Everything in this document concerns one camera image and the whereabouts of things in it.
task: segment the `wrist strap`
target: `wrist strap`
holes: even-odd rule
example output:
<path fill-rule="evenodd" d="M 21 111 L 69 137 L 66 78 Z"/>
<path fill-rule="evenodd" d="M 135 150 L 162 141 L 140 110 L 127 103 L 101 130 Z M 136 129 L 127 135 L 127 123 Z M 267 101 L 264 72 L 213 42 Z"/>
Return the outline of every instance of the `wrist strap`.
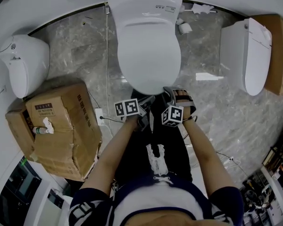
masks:
<path fill-rule="evenodd" d="M 193 117 L 192 116 L 190 116 L 189 118 L 187 118 L 187 119 L 184 119 L 183 120 L 183 122 L 185 122 L 185 121 L 189 121 L 189 120 L 191 120 L 191 119 L 193 119 Z"/>
<path fill-rule="evenodd" d="M 190 116 L 189 118 L 187 118 L 187 119 L 184 119 L 183 120 L 183 122 L 185 122 L 185 121 L 189 121 L 189 120 L 191 120 L 191 119 L 193 119 L 193 118 L 195 118 L 195 122 L 197 121 L 197 119 L 198 119 L 198 116 Z"/>

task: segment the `toilet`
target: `toilet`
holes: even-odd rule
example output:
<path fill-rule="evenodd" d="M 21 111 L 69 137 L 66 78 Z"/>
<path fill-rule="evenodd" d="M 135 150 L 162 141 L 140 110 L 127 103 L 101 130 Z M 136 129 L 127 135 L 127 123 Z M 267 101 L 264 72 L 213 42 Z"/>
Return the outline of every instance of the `toilet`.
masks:
<path fill-rule="evenodd" d="M 252 18 L 221 30 L 220 65 L 231 85 L 251 96 L 264 87 L 272 50 L 271 32 Z"/>
<path fill-rule="evenodd" d="M 48 75 L 49 46 L 28 35 L 9 37 L 0 49 L 0 58 L 8 68 L 10 84 L 18 98 L 34 92 Z"/>
<path fill-rule="evenodd" d="M 180 71 L 175 23 L 182 0 L 108 0 L 117 29 L 123 76 L 145 95 L 164 92 Z"/>

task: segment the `black pants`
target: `black pants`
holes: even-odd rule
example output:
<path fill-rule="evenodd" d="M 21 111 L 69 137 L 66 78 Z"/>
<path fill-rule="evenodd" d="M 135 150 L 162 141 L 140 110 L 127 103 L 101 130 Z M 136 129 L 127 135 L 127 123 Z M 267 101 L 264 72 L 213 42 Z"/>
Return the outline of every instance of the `black pants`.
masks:
<path fill-rule="evenodd" d="M 132 133 L 115 173 L 115 179 L 119 186 L 135 178 L 153 173 L 146 148 L 148 144 L 151 144 L 156 157 L 159 157 L 157 145 L 162 144 L 165 149 L 165 162 L 169 172 L 192 181 L 189 156 L 179 129 L 161 124 L 161 114 L 164 110 L 162 96 L 156 96 L 155 102 L 151 106 L 154 117 L 153 133 L 150 126 L 145 128 L 143 132 Z"/>

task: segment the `marble floor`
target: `marble floor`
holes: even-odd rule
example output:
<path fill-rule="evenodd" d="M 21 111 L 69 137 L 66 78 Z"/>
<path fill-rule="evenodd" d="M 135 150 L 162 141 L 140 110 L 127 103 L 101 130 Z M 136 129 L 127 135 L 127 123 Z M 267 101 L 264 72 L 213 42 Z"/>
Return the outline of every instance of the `marble floor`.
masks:
<path fill-rule="evenodd" d="M 266 90 L 252 97 L 228 85 L 227 79 L 197 81 L 195 73 L 219 75 L 219 41 L 221 28 L 232 25 L 236 18 L 223 11 L 196 15 L 184 12 L 180 17 L 191 25 L 193 32 L 180 35 L 182 64 L 175 86 L 188 90 L 197 107 L 198 125 L 214 148 L 234 160 L 247 174 L 260 168 L 270 146 L 283 126 L 283 97 Z M 108 50 L 106 44 L 108 28 Z M 48 80 L 38 90 L 83 80 L 89 92 L 111 118 L 116 118 L 114 102 L 130 98 L 132 87 L 124 80 L 117 61 L 117 36 L 111 14 L 103 7 L 87 10 L 42 28 L 32 35 L 50 45 Z M 106 122 L 101 127 L 102 149 L 121 124 Z M 180 127 L 183 136 L 184 128 Z M 187 148 L 192 167 L 197 166 L 193 148 Z M 228 171 L 240 185 L 246 178 L 231 162 Z"/>

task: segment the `cardboard box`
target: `cardboard box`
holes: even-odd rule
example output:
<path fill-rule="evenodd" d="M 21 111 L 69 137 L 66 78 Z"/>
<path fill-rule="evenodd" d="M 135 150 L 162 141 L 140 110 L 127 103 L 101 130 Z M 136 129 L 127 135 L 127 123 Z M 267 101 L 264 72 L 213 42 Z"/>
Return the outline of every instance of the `cardboard box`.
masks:
<path fill-rule="evenodd" d="M 75 84 L 40 94 L 26 103 L 34 126 L 48 117 L 54 134 L 37 134 L 35 155 L 48 173 L 84 181 L 101 142 L 85 84 Z"/>
<path fill-rule="evenodd" d="M 5 118 L 24 156 L 28 160 L 33 161 L 31 158 L 34 152 L 33 124 L 25 107 L 25 103 L 9 111 L 5 115 Z"/>
<path fill-rule="evenodd" d="M 277 14 L 252 16 L 272 34 L 272 53 L 264 88 L 283 96 L 283 18 Z"/>

